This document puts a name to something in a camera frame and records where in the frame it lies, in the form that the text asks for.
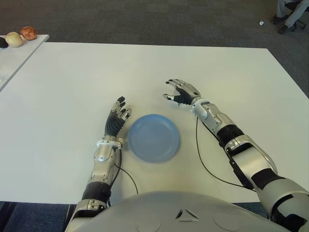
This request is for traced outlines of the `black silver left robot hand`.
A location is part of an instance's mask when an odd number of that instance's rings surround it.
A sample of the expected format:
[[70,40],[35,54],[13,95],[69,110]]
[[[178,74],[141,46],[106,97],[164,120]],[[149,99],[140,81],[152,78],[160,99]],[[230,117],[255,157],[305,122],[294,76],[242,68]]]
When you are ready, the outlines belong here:
[[127,119],[131,116],[132,109],[124,108],[125,97],[121,96],[113,104],[105,123],[104,136],[117,137]]

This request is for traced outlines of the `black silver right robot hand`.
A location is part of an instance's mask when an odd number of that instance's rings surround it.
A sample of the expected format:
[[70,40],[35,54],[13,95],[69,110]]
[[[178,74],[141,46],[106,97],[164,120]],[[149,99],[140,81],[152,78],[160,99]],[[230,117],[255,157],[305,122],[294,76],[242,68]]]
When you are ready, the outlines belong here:
[[176,102],[178,104],[192,105],[201,99],[200,92],[190,83],[180,79],[169,79],[166,84],[171,85],[179,93],[178,95],[164,94],[166,100]]

